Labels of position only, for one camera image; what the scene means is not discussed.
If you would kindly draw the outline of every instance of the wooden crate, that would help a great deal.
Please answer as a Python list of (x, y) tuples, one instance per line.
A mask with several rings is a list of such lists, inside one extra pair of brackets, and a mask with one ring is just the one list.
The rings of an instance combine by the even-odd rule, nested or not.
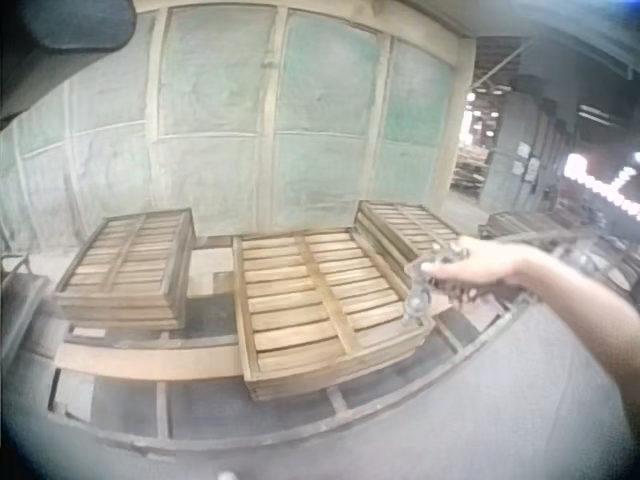
[(234, 239), (236, 320), (254, 399), (326, 388), (411, 355), (406, 286), (352, 230)]
[(77, 327), (179, 328), (184, 321), (191, 210), (106, 218), (55, 290)]
[(406, 285), (407, 263), (433, 253), (434, 244), (446, 246), (460, 236), (451, 225), (419, 205), (362, 201), (355, 223)]

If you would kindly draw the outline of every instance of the concrete floor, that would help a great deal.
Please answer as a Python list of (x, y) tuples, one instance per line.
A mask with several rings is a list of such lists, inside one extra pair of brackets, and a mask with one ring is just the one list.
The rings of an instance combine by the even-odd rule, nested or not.
[[(442, 215), (474, 233), (484, 216), (450, 196)], [(45, 415), (47, 367), (33, 357), (5, 393), (4, 421), (48, 478), (241, 480), (603, 478), (632, 440), (615, 385), (544, 307), (399, 407), (309, 441), (251, 451), (143, 458)]]

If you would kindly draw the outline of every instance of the human hand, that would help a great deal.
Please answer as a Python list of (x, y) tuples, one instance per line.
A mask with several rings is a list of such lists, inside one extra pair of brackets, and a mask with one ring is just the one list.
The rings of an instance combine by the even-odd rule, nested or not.
[(517, 284), (517, 273), (523, 261), (535, 249), (517, 243), (498, 243), (461, 237), (458, 244), (469, 251), (465, 260), (453, 263), (423, 263), (422, 271), (433, 278), (456, 280), (473, 285), (504, 281)]

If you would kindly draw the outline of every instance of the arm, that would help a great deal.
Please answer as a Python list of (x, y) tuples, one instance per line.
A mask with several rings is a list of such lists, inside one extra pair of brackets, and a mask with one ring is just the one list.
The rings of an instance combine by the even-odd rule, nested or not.
[(640, 316), (617, 294), (534, 247), (463, 238), (467, 260), (425, 265), (436, 278), (505, 281), (536, 294), (619, 382), (640, 377)]

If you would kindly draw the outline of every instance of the spray gun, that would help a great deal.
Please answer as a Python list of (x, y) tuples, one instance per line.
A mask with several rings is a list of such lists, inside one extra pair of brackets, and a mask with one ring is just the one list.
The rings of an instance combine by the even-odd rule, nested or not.
[(432, 290), (444, 293), (458, 305), (463, 301), (473, 301), (478, 295), (476, 288), (469, 288), (456, 281), (435, 279), (422, 271), (424, 263), (453, 263), (464, 260), (469, 256), (467, 249), (456, 243), (451, 243), (445, 248), (435, 243), (432, 251), (432, 254), (419, 257), (405, 267), (405, 273), (411, 279), (411, 288), (404, 303), (403, 319), (407, 323), (423, 323), (422, 318), (431, 305)]

